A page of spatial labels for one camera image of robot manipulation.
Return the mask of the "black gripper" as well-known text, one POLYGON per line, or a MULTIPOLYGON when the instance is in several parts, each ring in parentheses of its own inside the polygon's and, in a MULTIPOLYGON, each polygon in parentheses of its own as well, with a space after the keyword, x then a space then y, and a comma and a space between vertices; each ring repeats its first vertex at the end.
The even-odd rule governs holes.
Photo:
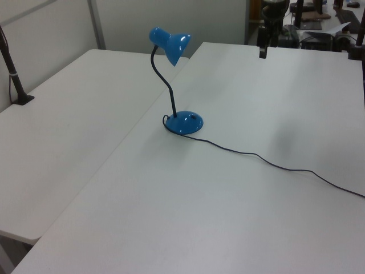
POLYGON ((281 26, 286 11, 286 0, 261 1, 261 18, 264 20, 265 26, 260 26, 258 28, 257 47, 259 47, 259 58, 266 59, 267 57, 267 28, 270 28, 269 46, 278 46, 279 36, 282 32, 281 26))

